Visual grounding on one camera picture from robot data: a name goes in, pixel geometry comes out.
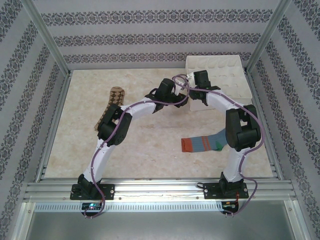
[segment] cable clip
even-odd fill
[[[203,184],[202,182],[198,182],[198,183],[196,184],[196,187],[197,187],[198,189],[202,189],[202,190],[205,189],[205,188],[204,188],[204,184]]]

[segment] marble floor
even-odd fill
[[[125,90],[127,105],[141,100],[163,78],[181,73],[185,73],[184,68],[75,70],[45,177],[77,178],[86,169],[98,139],[94,126],[108,104],[112,87]],[[191,112],[188,105],[164,107],[131,123],[103,177],[220,177],[227,165],[229,146],[220,152],[187,153],[181,150],[181,138],[215,134],[224,127],[224,116],[215,109]],[[249,155],[244,173],[250,177],[273,176],[264,147]]]

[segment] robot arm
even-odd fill
[[[193,100],[201,100],[205,105],[210,105],[225,115],[226,140],[231,149],[227,166],[221,173],[219,185],[224,196],[234,196],[235,193],[246,188],[241,172],[239,172],[241,162],[242,170],[246,164],[248,155],[245,153],[254,148],[261,139],[259,124],[243,110],[246,109],[257,117],[256,108],[253,105],[244,106],[234,100],[228,100],[219,87],[211,86],[206,70],[190,73],[188,80],[195,89],[214,91],[192,90],[190,97]]]
[[[92,199],[98,194],[97,188],[93,184],[93,177],[97,184],[100,184],[108,159],[115,147],[125,139],[132,120],[156,113],[167,105],[174,104],[179,108],[187,104],[187,96],[179,93],[181,89],[171,79],[165,78],[158,88],[152,90],[141,101],[124,106],[114,104],[108,108],[98,126],[94,161],[90,162],[84,173],[78,178],[77,185],[80,189],[78,195],[85,195],[88,199]]]

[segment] sock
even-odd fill
[[[182,138],[182,152],[198,153],[205,151],[221,151],[227,144],[226,129],[209,136]]]
[[[99,123],[104,118],[104,115],[106,114],[106,112],[111,104],[117,104],[118,106],[122,106],[124,104],[125,94],[126,94],[125,90],[123,90],[119,86],[114,86],[111,88],[108,105],[106,106],[106,109],[104,110],[99,121],[94,126],[95,131],[98,131]]]

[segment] wire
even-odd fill
[[[176,81],[177,78],[182,79],[182,80],[184,81],[184,84],[182,85],[182,84],[178,83],[178,82]],[[220,93],[220,92],[216,92],[216,91],[212,91],[212,90],[199,89],[199,88],[192,88],[192,87],[190,87],[186,74],[178,74],[178,75],[176,75],[176,76],[173,76],[173,77],[172,77],[172,80],[174,81],[174,83],[175,83],[176,85],[182,87],[182,89],[187,89],[187,94],[186,94],[186,96],[185,96],[185,98],[184,98],[183,100],[181,100],[181,101],[179,101],[179,102],[176,102],[176,103],[168,103],[168,102],[163,102],[163,101],[148,100],[148,101],[139,101],[139,102],[136,102],[136,103],[131,104],[129,107],[127,107],[125,110],[123,110],[123,112],[122,112],[122,114],[121,114],[121,116],[120,116],[120,118],[119,118],[118,124],[115,126],[115,128],[114,128],[113,132],[111,133],[111,135],[108,137],[107,140],[103,141],[103,143],[99,146],[99,148],[97,149],[97,151],[94,153],[94,155],[93,155],[93,157],[92,157],[92,160],[91,160],[90,173],[91,173],[91,178],[92,178],[92,182],[93,182],[94,186],[96,187],[96,189],[98,190],[98,192],[99,192],[99,193],[101,194],[101,196],[102,196],[102,208],[100,209],[100,211],[99,211],[97,214],[95,214],[95,215],[93,215],[93,216],[87,216],[87,215],[86,215],[87,209],[86,209],[86,210],[84,211],[84,217],[85,217],[85,218],[88,218],[88,217],[91,218],[91,219],[96,218],[96,217],[98,217],[98,216],[104,211],[104,209],[105,209],[106,198],[105,198],[104,193],[103,193],[102,190],[99,188],[99,186],[98,186],[98,184],[97,184],[97,182],[96,182],[96,180],[95,180],[94,172],[93,172],[93,170],[94,170],[94,162],[95,162],[95,159],[96,159],[97,154],[98,154],[99,151],[103,148],[104,144],[106,144],[107,142],[109,142],[109,141],[113,138],[113,136],[116,134],[116,132],[117,132],[117,130],[118,130],[118,128],[119,128],[120,122],[121,122],[122,119],[124,118],[125,113],[126,113],[129,109],[131,109],[131,108],[133,108],[134,106],[137,106],[137,105],[139,105],[139,104],[155,103],[155,104],[163,104],[163,105],[167,105],[167,106],[168,106],[168,105],[179,105],[179,104],[183,103],[183,102],[189,97],[190,90],[199,91],[199,92],[206,92],[206,93],[213,93],[213,94],[222,96],[223,98],[225,98],[227,101],[229,101],[230,103],[232,103],[232,104],[235,105],[236,107],[238,107],[238,108],[244,110],[246,113],[248,113],[248,114],[259,124],[260,130],[261,130],[261,142],[260,142],[260,144],[259,144],[258,146],[249,149],[248,151],[246,151],[246,152],[243,154],[242,159],[241,159],[240,164],[239,164],[239,168],[238,168],[238,171],[239,171],[240,176],[241,176],[243,179],[253,181],[253,182],[255,183],[255,188],[254,188],[251,196],[249,197],[249,199],[245,202],[245,204],[244,204],[236,213],[232,213],[232,212],[230,212],[230,211],[225,210],[225,212],[227,212],[227,213],[226,213],[226,216],[232,216],[232,217],[233,217],[234,215],[240,213],[240,212],[248,205],[248,203],[250,202],[250,200],[252,199],[252,197],[253,197],[254,194],[256,193],[257,188],[258,188],[258,183],[257,183],[257,181],[256,181],[255,179],[250,178],[250,177],[245,177],[245,176],[242,175],[242,165],[243,165],[243,163],[244,163],[244,160],[245,160],[246,155],[247,155],[248,153],[251,153],[251,152],[257,150],[258,148],[260,148],[260,147],[263,145],[264,141],[265,141],[265,132],[264,132],[264,128],[263,128],[262,123],[258,120],[258,118],[257,118],[252,112],[250,112],[249,110],[247,110],[247,109],[244,108],[243,106],[237,104],[235,101],[233,101],[233,100],[232,100],[231,98],[229,98],[228,96],[226,96],[226,95],[224,95],[224,94],[222,94],[222,93]]]

